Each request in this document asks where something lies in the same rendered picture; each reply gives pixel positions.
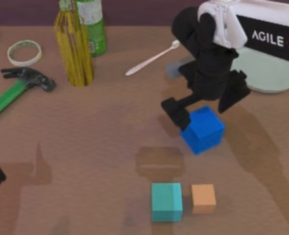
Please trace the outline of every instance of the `gray block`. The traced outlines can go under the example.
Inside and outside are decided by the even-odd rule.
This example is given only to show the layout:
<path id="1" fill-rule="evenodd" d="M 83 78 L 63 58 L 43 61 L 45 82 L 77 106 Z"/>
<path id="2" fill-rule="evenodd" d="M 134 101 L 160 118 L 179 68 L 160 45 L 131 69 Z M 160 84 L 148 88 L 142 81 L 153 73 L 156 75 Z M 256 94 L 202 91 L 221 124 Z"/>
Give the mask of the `gray block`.
<path id="1" fill-rule="evenodd" d="M 193 61 L 194 58 L 192 56 L 187 56 L 181 60 L 168 63 L 166 65 L 165 71 L 169 79 L 175 79 L 181 77 L 181 74 L 179 73 L 178 69 L 184 64 L 187 64 L 191 61 Z"/>

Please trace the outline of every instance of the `white ring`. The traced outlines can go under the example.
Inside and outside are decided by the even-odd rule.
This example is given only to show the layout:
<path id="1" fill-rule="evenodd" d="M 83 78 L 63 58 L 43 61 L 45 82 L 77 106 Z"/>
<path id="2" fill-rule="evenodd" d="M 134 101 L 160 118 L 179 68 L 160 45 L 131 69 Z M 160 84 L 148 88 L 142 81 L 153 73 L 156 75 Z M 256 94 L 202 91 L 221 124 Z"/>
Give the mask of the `white ring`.
<path id="1" fill-rule="evenodd" d="M 28 61 L 16 61 L 12 58 L 12 55 L 17 48 L 22 47 L 22 46 L 34 46 L 37 47 L 38 49 L 38 54 L 36 55 L 35 58 L 28 60 Z M 7 58 L 9 62 L 11 62 L 12 65 L 18 66 L 18 67 L 27 67 L 30 66 L 34 63 L 36 63 L 38 60 L 40 60 L 42 56 L 42 50 L 41 47 L 38 43 L 32 41 L 32 40 L 24 40 L 24 41 L 19 41 L 12 45 L 8 50 L 7 50 Z"/>

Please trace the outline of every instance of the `dark wall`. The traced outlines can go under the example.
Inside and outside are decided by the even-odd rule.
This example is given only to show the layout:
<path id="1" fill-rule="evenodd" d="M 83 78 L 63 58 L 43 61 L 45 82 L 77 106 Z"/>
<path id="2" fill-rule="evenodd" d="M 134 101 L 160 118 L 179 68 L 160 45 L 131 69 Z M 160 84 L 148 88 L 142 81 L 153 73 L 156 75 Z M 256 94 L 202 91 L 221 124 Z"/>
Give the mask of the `dark wall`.
<path id="1" fill-rule="evenodd" d="M 170 25 L 178 11 L 202 2 L 103 0 L 103 10 L 107 25 Z M 0 0 L 0 25 L 52 25 L 57 12 L 58 0 Z"/>

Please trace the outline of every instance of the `green hammer handle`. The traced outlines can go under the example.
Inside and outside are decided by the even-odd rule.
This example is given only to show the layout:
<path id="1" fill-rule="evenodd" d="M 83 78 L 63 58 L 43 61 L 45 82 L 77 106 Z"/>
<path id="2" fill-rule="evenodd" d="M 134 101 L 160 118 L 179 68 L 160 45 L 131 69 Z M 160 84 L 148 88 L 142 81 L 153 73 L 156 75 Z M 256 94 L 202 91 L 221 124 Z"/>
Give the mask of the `green hammer handle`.
<path id="1" fill-rule="evenodd" d="M 17 80 L 13 86 L 0 96 L 0 113 L 26 90 L 26 84 L 22 80 Z"/>

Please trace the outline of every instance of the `spoon handle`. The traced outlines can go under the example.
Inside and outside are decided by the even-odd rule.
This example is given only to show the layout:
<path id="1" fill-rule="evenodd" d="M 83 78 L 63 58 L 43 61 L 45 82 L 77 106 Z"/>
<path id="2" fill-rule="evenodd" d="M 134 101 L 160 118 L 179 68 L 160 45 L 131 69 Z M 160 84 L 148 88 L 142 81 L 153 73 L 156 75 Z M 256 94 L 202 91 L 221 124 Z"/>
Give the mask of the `spoon handle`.
<path id="1" fill-rule="evenodd" d="M 169 49 L 166 49 L 165 51 L 162 51 L 160 54 L 157 54 L 149 59 L 147 59 L 146 61 L 143 61 L 142 63 L 138 64 L 137 66 L 131 68 L 130 70 L 128 70 L 125 73 L 125 76 L 130 76 L 136 72 L 138 72 L 139 70 L 143 69 L 145 66 L 151 64 L 153 61 L 159 59 L 161 56 L 165 55 L 166 53 L 168 53 L 169 51 L 171 51 L 173 48 L 170 47 Z"/>

